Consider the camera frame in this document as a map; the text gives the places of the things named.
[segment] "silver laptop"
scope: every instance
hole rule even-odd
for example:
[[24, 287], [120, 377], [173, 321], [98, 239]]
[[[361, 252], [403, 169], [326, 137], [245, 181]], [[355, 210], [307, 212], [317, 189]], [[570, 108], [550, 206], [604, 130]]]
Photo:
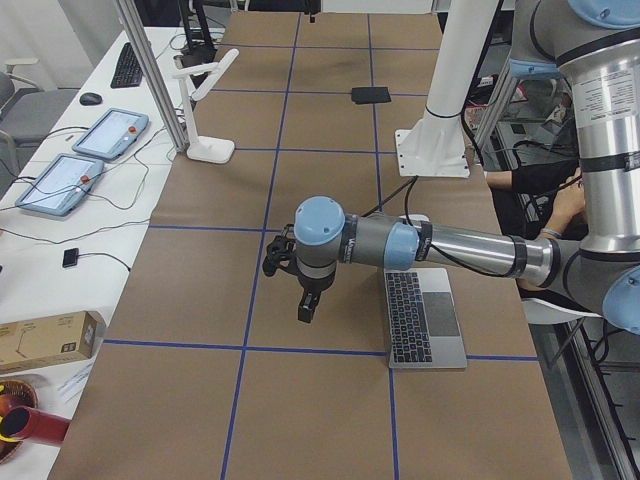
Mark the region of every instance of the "silver laptop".
[[389, 368], [465, 368], [467, 356], [444, 268], [384, 270]]

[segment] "keyboard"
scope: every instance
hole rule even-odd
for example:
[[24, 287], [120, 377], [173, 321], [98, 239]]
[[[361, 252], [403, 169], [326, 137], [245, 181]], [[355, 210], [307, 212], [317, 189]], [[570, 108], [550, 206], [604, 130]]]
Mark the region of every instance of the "keyboard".
[[387, 272], [385, 275], [392, 363], [428, 365], [433, 358], [418, 274]]
[[142, 82], [142, 69], [133, 53], [133, 47], [129, 42], [120, 50], [116, 71], [111, 79], [111, 88], [137, 87]]

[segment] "blue bordered tablet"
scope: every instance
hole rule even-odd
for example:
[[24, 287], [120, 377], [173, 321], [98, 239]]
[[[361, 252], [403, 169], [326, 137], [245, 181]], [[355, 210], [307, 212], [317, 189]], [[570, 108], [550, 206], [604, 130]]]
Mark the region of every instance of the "blue bordered tablet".
[[142, 113], [110, 108], [72, 148], [78, 153], [110, 161], [122, 155], [148, 123], [149, 117]]
[[73, 210], [100, 179], [104, 162], [62, 153], [16, 200], [16, 207], [62, 217]]

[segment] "black mouse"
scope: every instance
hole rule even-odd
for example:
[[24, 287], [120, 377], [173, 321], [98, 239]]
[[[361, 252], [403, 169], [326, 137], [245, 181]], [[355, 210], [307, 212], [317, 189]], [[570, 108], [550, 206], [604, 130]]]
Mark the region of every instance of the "black mouse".
[[102, 97], [97, 93], [87, 92], [80, 95], [80, 105], [100, 105]]

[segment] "brown tabletop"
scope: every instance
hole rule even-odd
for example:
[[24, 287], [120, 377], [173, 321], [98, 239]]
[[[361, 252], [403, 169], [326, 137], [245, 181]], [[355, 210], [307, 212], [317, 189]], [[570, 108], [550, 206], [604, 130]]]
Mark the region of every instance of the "brown tabletop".
[[[448, 268], [469, 358], [391, 371], [380, 272], [339, 265], [311, 325], [295, 278], [260, 271], [297, 205], [363, 213], [406, 179], [394, 131], [421, 117], [428, 15], [239, 12], [240, 55], [196, 109], [226, 165], [180, 155], [52, 479], [569, 479], [512, 280]], [[392, 102], [355, 105], [352, 87]], [[411, 210], [498, 232], [482, 171], [421, 179]], [[385, 206], [400, 214], [402, 199]]]

